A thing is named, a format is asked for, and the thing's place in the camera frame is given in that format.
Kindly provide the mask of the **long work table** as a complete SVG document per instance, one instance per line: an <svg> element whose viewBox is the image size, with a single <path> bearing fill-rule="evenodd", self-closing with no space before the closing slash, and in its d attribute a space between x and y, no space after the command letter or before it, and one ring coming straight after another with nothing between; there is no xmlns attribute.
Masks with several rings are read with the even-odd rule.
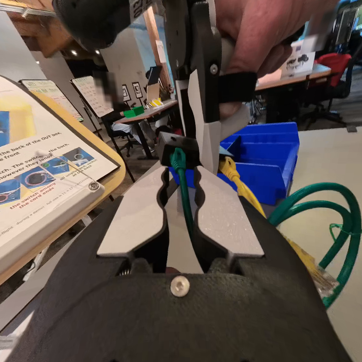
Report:
<svg viewBox="0 0 362 362"><path fill-rule="evenodd" d="M151 120L157 121L161 119L162 117L169 115L170 113L175 112L179 109L178 101L177 100L167 100L163 103L162 106L150 108L144 111L143 114L131 117L131 118L122 118L120 120L115 121L115 124L135 124L135 128L138 134L138 137L141 140L141 145L144 151L144 156L140 156L137 159L138 160L157 160L158 157L156 156L156 153L152 153L150 151L150 148L148 146L148 143L146 141L145 135L142 131L142 129L139 126L139 123L143 120Z"/></svg>

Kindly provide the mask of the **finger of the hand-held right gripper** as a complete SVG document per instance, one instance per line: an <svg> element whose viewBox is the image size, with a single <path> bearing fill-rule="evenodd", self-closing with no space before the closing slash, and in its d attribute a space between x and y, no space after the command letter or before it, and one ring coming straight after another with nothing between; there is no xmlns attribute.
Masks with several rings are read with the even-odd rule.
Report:
<svg viewBox="0 0 362 362"><path fill-rule="evenodd" d="M189 78L188 98L196 125L196 140L200 162L209 172L217 174L219 167L221 122L218 120L206 123L204 120L205 113L202 110L197 70L194 70Z"/></svg>
<svg viewBox="0 0 362 362"><path fill-rule="evenodd" d="M183 135L188 138L196 138L196 124L190 106L188 96L189 80L176 80L176 95L179 104L179 111L183 125Z"/></svg>

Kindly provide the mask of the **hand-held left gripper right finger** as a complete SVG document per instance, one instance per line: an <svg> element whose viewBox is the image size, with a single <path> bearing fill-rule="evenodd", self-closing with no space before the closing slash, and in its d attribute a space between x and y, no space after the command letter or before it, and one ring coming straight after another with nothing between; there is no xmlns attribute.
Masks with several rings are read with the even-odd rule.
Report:
<svg viewBox="0 0 362 362"><path fill-rule="evenodd" d="M232 267L238 258L262 258L265 253L238 194L203 166L194 169L197 206L193 249L204 273L216 259Z"/></svg>

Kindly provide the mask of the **wooden board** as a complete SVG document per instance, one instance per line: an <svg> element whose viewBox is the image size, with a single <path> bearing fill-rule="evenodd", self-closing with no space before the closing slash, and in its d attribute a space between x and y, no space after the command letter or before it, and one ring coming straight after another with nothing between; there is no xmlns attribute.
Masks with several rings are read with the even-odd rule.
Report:
<svg viewBox="0 0 362 362"><path fill-rule="evenodd" d="M71 227L73 227L82 217L86 216L90 211L97 207L101 202L103 202L116 188L120 186L123 182L126 175L125 162L120 155L118 155L114 150L111 149L105 142L101 141L96 135L94 135L89 129L83 126L81 123L76 121L69 113L62 109L57 103L55 103L49 97L40 94L39 97L30 93L30 95L35 98L45 109L49 109L50 112L55 113L66 124L70 127L73 133L79 133L80 136L85 138L86 141L89 141L92 144L93 148L98 148L100 151L109 156L113 161L120 165L120 168L114 170L109 175L101 179L101 184L104 186L105 190L103 193L98 196L95 201L87 206L86 208L80 210L75 214L71 219L69 219L65 224L58 227L52 234L47 238L42 238L40 241L35 244L31 249L29 249L24 255L20 256L12 262L7 268L2 268L0 275L0 284L6 283L9 278L11 278L16 272L18 272L23 266L35 258L38 253L43 249L50 246L58 237L63 233L67 232Z"/></svg>

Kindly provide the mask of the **black network switch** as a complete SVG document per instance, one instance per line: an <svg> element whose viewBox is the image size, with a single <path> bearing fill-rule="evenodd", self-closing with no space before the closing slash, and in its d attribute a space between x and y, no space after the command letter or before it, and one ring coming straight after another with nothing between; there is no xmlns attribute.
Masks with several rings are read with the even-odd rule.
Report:
<svg viewBox="0 0 362 362"><path fill-rule="evenodd" d="M199 148L196 139L182 135L160 132L157 154L161 165L173 168L172 158L176 149L181 149L186 169L201 166Z"/></svg>

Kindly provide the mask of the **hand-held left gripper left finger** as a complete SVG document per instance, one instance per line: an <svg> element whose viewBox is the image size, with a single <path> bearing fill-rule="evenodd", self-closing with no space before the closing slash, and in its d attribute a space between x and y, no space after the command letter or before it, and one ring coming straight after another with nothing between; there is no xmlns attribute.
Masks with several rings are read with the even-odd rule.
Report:
<svg viewBox="0 0 362 362"><path fill-rule="evenodd" d="M154 273L165 273L169 250L169 170L161 166L135 183L122 197L97 250L98 257L142 258Z"/></svg>

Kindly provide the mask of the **person's right hand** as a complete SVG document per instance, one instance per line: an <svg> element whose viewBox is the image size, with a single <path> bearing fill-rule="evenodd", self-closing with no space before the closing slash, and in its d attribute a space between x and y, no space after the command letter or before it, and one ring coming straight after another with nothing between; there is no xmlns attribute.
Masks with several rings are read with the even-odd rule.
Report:
<svg viewBox="0 0 362 362"><path fill-rule="evenodd" d="M278 70L291 55L285 40L310 18L308 1L218 0L216 27L235 41L226 74L256 73L258 78Z"/></svg>

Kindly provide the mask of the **red office chair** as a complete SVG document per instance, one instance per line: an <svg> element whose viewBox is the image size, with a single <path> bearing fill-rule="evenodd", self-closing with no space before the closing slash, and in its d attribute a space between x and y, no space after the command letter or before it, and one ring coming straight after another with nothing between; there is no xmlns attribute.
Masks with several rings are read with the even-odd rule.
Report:
<svg viewBox="0 0 362 362"><path fill-rule="evenodd" d="M305 94L305 106L315 105L315 109L305 115L309 120L305 130L325 119L346 127L342 116L331 111L334 99L345 99L350 95L353 63L350 54L329 53L317 59L317 64L331 69L331 77L322 83L313 80L310 82Z"/></svg>

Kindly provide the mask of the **white corner clip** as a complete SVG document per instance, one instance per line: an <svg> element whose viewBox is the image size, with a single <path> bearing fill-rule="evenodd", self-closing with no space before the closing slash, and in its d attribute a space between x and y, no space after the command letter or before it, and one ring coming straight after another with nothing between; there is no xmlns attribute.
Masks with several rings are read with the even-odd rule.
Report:
<svg viewBox="0 0 362 362"><path fill-rule="evenodd" d="M97 181L91 181L79 191L81 198L90 200L95 200L98 197L101 197L104 192L105 187Z"/></svg>

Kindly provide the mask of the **printed instruction sheet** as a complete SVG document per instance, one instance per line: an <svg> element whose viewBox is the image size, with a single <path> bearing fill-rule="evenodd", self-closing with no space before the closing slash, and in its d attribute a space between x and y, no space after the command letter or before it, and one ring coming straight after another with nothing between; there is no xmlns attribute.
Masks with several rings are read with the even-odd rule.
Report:
<svg viewBox="0 0 362 362"><path fill-rule="evenodd" d="M120 165L1 76L0 266L7 268L95 200L79 191Z"/></svg>

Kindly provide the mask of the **blue plastic bin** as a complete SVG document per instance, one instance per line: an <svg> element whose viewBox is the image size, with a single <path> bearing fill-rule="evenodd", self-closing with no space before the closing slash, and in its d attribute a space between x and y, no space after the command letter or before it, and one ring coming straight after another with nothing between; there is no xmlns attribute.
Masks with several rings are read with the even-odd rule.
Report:
<svg viewBox="0 0 362 362"><path fill-rule="evenodd" d="M234 160L240 180L262 204L274 206L287 197L299 145L295 122L252 124L233 134L221 127L220 147ZM174 168L169 170L179 185ZM193 169L186 170L186 182L195 188Z"/></svg>

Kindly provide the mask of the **whiteboard with green writing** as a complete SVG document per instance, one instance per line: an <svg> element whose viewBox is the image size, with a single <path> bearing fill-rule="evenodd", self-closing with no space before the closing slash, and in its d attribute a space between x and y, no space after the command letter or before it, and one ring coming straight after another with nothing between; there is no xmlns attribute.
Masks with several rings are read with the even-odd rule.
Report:
<svg viewBox="0 0 362 362"><path fill-rule="evenodd" d="M34 94L44 94L49 97L64 110L70 113L77 121L84 121L83 116L53 81L42 79L21 79L18 82Z"/></svg>

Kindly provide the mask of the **wooden post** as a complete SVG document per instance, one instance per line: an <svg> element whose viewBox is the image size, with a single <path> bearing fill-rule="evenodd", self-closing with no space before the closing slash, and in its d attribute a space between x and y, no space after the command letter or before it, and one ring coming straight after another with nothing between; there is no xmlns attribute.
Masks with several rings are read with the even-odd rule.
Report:
<svg viewBox="0 0 362 362"><path fill-rule="evenodd" d="M164 47L161 47L161 45L163 45L163 43L159 37L159 32L157 29L156 19L154 16L153 8L149 7L143 13L143 17L144 17L147 33L148 33L148 36L150 39L153 55L155 58L155 63L157 66L161 67L160 79L161 79L162 85L165 88L165 90L170 93L171 88L172 88L172 82L171 82L171 78L170 78L167 63L166 63Z"/></svg>

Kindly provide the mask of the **brown desk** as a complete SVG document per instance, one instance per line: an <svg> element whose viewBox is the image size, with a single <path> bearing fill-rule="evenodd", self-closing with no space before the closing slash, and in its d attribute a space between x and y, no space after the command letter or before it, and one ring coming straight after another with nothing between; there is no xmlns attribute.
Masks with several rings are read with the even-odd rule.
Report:
<svg viewBox="0 0 362 362"><path fill-rule="evenodd" d="M284 75L279 79L272 79L274 74L270 74L265 76L265 82L260 79L255 94L258 104L265 107L265 123L295 121L300 114L301 100L309 82L327 80L330 74L329 67L314 64L312 70L304 73Z"/></svg>

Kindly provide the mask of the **whiteboard with red writing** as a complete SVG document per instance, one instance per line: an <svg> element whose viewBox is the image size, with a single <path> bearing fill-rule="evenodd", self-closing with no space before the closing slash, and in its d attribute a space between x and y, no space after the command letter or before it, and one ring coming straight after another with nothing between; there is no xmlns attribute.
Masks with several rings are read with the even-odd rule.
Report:
<svg viewBox="0 0 362 362"><path fill-rule="evenodd" d="M114 111L113 108L106 105L104 98L96 90L92 76L71 79L70 82L97 118L102 118Z"/></svg>

